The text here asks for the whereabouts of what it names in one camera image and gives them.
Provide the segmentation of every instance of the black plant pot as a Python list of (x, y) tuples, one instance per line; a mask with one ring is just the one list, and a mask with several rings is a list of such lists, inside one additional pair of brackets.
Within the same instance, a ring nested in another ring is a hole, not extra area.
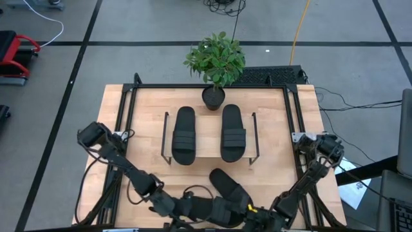
[(213, 86), (209, 86), (203, 90), (201, 97), (206, 107), (210, 110), (217, 110), (225, 100), (225, 92), (222, 88), (213, 89)]

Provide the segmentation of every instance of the black floor stripe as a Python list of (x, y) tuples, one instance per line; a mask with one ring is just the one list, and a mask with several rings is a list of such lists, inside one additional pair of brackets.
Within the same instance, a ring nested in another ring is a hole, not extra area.
[(375, 5), (375, 8), (376, 8), (376, 11), (379, 14), (380, 20), (382, 21), (382, 23), (385, 27), (386, 33), (388, 33), (388, 36), (391, 39), (391, 42), (393, 43), (393, 47), (395, 48), (395, 51), (398, 55), (398, 58), (399, 58), (399, 61), (402, 65), (402, 67), (404, 68), (406, 76), (409, 79), (410, 83), (412, 84), (412, 70), (411, 70), (411, 67), (410, 67), (407, 59), (405, 58), (404, 53), (402, 52), (402, 49), (400, 47), (400, 43), (398, 43), (398, 40), (395, 37), (395, 34), (393, 33), (393, 30), (392, 30), (391, 26), (389, 25), (389, 22), (386, 19), (385, 13), (384, 13), (382, 7), (380, 6), (378, 0), (373, 0), (373, 4)]
[[(200, 41), (90, 41), (88, 46), (197, 46)], [(240, 41), (242, 46), (292, 46), (293, 41)], [(412, 46), (412, 42), (397, 43), (400, 46)], [(29, 42), (23, 42), (23, 45), (30, 45)], [(394, 46), (394, 42), (344, 42), (344, 41), (298, 41), (296, 46), (319, 46), (319, 47), (381, 47)], [(80, 41), (57, 41), (52, 42), (49, 46), (82, 46)]]
[(93, 27), (95, 25), (98, 11), (100, 10), (100, 6), (102, 5), (102, 1), (103, 0), (98, 0), (96, 2), (95, 9), (93, 11), (93, 14), (91, 15), (88, 29), (86, 31), (86, 34), (84, 35), (79, 54), (77, 55), (73, 70), (71, 71), (71, 75), (67, 83), (66, 90), (64, 91), (64, 95), (63, 95), (61, 104), (59, 106), (59, 110), (57, 112), (57, 116), (54, 120), (53, 127), (51, 128), (51, 132), (47, 140), (46, 147), (43, 151), (39, 167), (37, 168), (36, 174), (34, 176), (34, 180), (32, 182), (32, 186), (26, 198), (26, 202), (24, 203), (23, 210), (20, 214), (19, 221), (17, 222), (15, 231), (24, 231), (26, 227), (27, 220), (30, 216), (30, 211), (33, 208), (33, 203), (36, 198), (37, 192), (39, 190), (41, 180), (44, 175), (44, 171), (46, 170), (46, 166), (49, 161), (50, 154), (52, 153), (53, 145), (56, 140), (57, 133), (59, 132), (59, 128), (60, 128), (60, 125), (63, 119), (63, 115), (64, 115), (64, 112), (66, 111), (66, 107), (69, 102), (70, 94), (73, 89), (73, 85), (75, 83), (77, 74), (79, 72), (79, 68), (82, 64), (84, 52), (86, 51), (87, 43), (90, 40), (91, 31), (93, 30)]
[[(46, 41), (37, 41), (39, 45), (43, 45), (47, 43)], [(32, 44), (28, 41), (23, 41), (21, 43), (23, 46), (32, 46)], [(82, 41), (55, 41), (51, 42), (47, 46), (82, 46)]]

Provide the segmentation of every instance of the potted plant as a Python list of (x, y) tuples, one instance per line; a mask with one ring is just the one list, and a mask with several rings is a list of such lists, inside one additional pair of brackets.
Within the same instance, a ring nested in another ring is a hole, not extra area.
[(219, 109), (225, 100), (223, 87), (232, 84), (243, 73), (245, 67), (245, 54), (239, 46), (239, 41), (225, 38), (226, 33), (220, 32), (218, 36), (212, 34), (199, 43), (198, 48), (191, 48), (186, 55), (187, 67), (190, 73), (203, 72), (203, 81), (212, 82), (213, 85), (205, 88), (201, 97), (210, 110)]

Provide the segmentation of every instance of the red equipment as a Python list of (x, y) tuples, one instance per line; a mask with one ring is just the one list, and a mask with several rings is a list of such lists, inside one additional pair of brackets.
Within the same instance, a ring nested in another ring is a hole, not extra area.
[[(19, 49), (20, 39), (26, 39), (35, 46), (34, 49)], [(28, 65), (32, 56), (38, 56), (40, 46), (25, 35), (14, 31), (0, 31), (0, 76), (27, 79), (30, 76)]]

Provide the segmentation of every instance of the gray concrete floor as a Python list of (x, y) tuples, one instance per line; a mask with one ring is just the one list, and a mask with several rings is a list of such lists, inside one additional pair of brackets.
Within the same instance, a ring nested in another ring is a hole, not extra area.
[[(61, 20), (65, 32), (58, 41), (82, 41), (97, 0), (65, 1), (63, 12), (42, 12)], [(398, 39), (412, 41), (408, 0), (380, 0)], [(240, 14), (236, 38), (241, 41), (292, 41), (305, 1), (248, 1)], [(0, 30), (15, 30), (47, 41), (59, 25), (27, 10), (5, 10)], [(198, 41), (212, 32), (232, 33), (235, 18), (209, 12), (197, 0), (103, 0), (91, 41)], [(313, 0), (300, 41), (390, 42), (370, 0)], [(245, 46), (247, 66), (288, 64), (289, 46)], [(86, 156), (76, 144), (76, 130), (94, 121), (106, 84), (131, 82), (138, 72), (145, 83), (196, 83), (182, 62), (188, 46), (89, 46), (35, 199), (26, 229), (71, 224)], [(412, 62), (412, 48), (403, 47)], [(40, 54), (25, 87), (0, 86), (0, 104), (13, 116), (0, 135), (0, 224), (13, 231), (60, 106), (79, 46), (49, 46)], [(393, 47), (297, 47), (300, 64), (316, 85), (338, 92), (350, 104), (398, 100), (410, 88)], [(320, 105), (342, 108), (337, 96), (325, 91)], [(397, 154), (400, 108), (331, 112), (336, 133), (363, 149), (374, 160)], [(324, 125), (330, 131), (326, 118)], [(346, 145), (346, 157), (370, 161)], [(379, 179), (372, 186), (379, 190)], [(378, 196), (367, 192), (358, 210), (344, 206), (351, 226), (375, 227)]]

